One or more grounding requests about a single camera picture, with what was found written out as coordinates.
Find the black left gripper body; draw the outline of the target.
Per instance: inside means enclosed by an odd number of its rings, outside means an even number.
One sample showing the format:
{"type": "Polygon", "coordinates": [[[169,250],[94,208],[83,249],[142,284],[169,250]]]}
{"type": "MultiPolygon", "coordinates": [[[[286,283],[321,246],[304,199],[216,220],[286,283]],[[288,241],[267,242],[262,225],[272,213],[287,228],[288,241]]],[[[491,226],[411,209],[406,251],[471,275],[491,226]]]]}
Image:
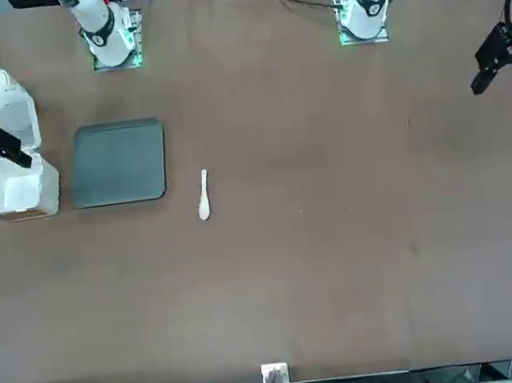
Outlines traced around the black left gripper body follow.
{"type": "Polygon", "coordinates": [[[475,54],[481,71],[498,71],[512,64],[512,24],[498,22],[475,54]]]}

